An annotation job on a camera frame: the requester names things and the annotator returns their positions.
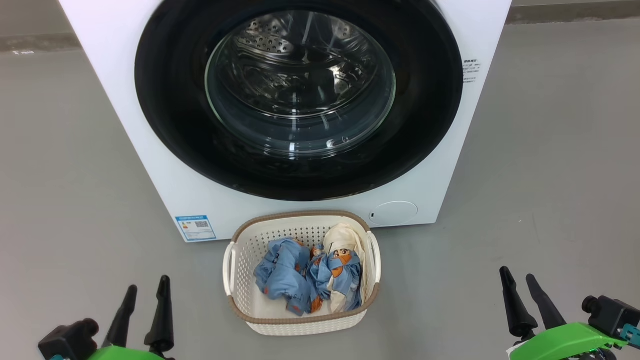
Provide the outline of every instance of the blue cloth with cartoon print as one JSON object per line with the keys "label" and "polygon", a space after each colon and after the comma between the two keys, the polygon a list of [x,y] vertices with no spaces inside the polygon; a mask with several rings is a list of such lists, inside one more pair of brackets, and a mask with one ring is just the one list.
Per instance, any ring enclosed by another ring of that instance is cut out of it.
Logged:
{"label": "blue cloth with cartoon print", "polygon": [[325,300],[332,301],[332,313],[360,307],[361,271],[360,258],[353,250],[327,254],[319,244],[310,253],[301,243],[284,238],[269,242],[254,275],[256,285],[269,299],[283,297],[287,310],[302,316],[320,310]]}
{"label": "blue cloth with cartoon print", "polygon": [[353,250],[339,249],[328,260],[333,276],[332,312],[354,310],[362,305],[360,294],[360,258]]}
{"label": "blue cloth with cartoon print", "polygon": [[303,276],[309,264],[309,249],[284,238],[269,242],[269,250],[255,268],[256,284],[269,299],[283,297],[287,310],[302,316],[309,312],[311,286]]}
{"label": "blue cloth with cartoon print", "polygon": [[311,287],[310,313],[323,305],[324,300],[332,301],[332,313],[350,311],[360,307],[360,258],[355,251],[340,249],[328,256],[322,251],[322,245],[316,245],[312,252],[314,258],[307,269],[307,281]]}

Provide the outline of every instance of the gray floor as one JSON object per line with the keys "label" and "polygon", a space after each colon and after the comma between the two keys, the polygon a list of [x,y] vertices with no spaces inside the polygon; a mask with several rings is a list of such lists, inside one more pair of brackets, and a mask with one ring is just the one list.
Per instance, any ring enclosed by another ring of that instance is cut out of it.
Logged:
{"label": "gray floor", "polygon": [[143,348],[162,274],[178,360],[504,359],[501,265],[538,319],[528,272],[569,322],[587,295],[640,306],[639,64],[640,20],[507,27],[439,222],[376,231],[383,287],[358,327],[289,339],[231,313],[227,244],[180,240],[83,53],[2,57],[3,356],[38,359],[89,316],[101,341],[132,283]]}

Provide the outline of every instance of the crumpled fabric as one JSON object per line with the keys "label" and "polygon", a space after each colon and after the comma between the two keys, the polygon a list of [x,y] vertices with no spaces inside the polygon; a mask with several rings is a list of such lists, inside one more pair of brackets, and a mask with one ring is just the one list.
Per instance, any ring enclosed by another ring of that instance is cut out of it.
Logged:
{"label": "crumpled fabric", "polygon": [[311,251],[292,238],[271,241],[254,271],[256,284],[269,299],[284,297],[298,316],[315,313],[325,300],[331,300],[331,313],[354,310],[362,305],[363,248],[348,224],[332,227]]}
{"label": "crumpled fabric", "polygon": [[331,281],[328,256],[324,252],[324,245],[317,244],[311,249],[311,262],[307,267],[307,282],[311,288],[309,313],[315,313],[322,308],[325,300],[331,299],[331,291],[328,288]]}
{"label": "crumpled fabric", "polygon": [[287,310],[302,316],[310,308],[311,286],[303,276],[308,262],[309,249],[301,243],[292,238],[271,241],[253,272],[256,285],[271,300],[283,297]]}

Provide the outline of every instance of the brown basket rim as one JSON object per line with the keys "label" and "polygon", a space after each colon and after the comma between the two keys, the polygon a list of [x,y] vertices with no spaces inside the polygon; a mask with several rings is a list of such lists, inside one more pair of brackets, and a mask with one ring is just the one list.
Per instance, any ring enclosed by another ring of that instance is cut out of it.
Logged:
{"label": "brown basket rim", "polygon": [[[367,225],[367,223],[364,220],[362,220],[362,218],[360,218],[358,215],[356,215],[354,213],[350,213],[348,211],[342,211],[342,210],[293,211],[293,212],[290,212],[290,213],[280,213],[280,214],[274,214],[274,215],[266,215],[266,216],[263,216],[263,217],[257,217],[257,218],[251,219],[251,220],[245,222],[236,231],[236,233],[234,234],[234,237],[231,239],[231,242],[234,242],[234,243],[237,242],[238,241],[238,237],[240,237],[240,234],[242,234],[244,230],[246,230],[251,225],[258,224],[259,222],[265,222],[265,221],[270,221],[270,220],[278,220],[278,219],[283,219],[283,218],[318,217],[318,216],[348,217],[348,218],[351,218],[351,219],[357,221],[360,225],[362,225],[362,227],[365,229],[365,231],[367,231],[367,232],[371,231],[371,229],[369,228],[369,225]],[[244,314],[242,311],[240,311],[240,309],[236,305],[236,301],[234,300],[233,296],[229,295],[228,296],[228,300],[229,300],[229,305],[231,306],[231,309],[236,313],[236,315],[239,318],[241,318],[242,320],[244,320],[244,321],[246,321],[248,323],[256,323],[256,324],[259,324],[259,325],[294,325],[294,324],[302,324],[302,323],[324,322],[324,321],[337,320],[337,319],[341,319],[341,318],[348,318],[348,317],[351,317],[351,316],[355,316],[357,314],[360,314],[363,311],[366,311],[369,308],[369,306],[371,306],[371,304],[373,304],[374,300],[376,300],[376,297],[378,297],[378,292],[379,291],[380,291],[380,283],[377,282],[373,286],[373,291],[371,292],[371,296],[369,297],[369,299],[367,299],[367,301],[357,309],[354,309],[354,310],[351,310],[351,311],[346,311],[345,313],[336,313],[336,314],[323,315],[323,316],[312,316],[312,317],[308,317],[308,318],[298,318],[298,319],[261,319],[261,318],[254,318],[254,317],[248,316],[248,315]]]}

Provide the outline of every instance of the basket handle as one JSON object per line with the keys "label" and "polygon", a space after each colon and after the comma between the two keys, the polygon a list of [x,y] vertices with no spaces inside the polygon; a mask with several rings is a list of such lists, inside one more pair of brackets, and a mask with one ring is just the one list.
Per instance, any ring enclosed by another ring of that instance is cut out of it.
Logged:
{"label": "basket handle", "polygon": [[236,243],[231,242],[225,251],[225,258],[222,261],[222,282],[225,285],[225,293],[231,296],[234,288],[234,272],[236,271]]}
{"label": "basket handle", "polygon": [[380,282],[380,278],[382,277],[382,259],[380,258],[380,246],[378,246],[378,240],[376,236],[373,235],[372,232],[368,231],[369,240],[373,245],[373,261],[374,266],[376,267],[376,283]]}

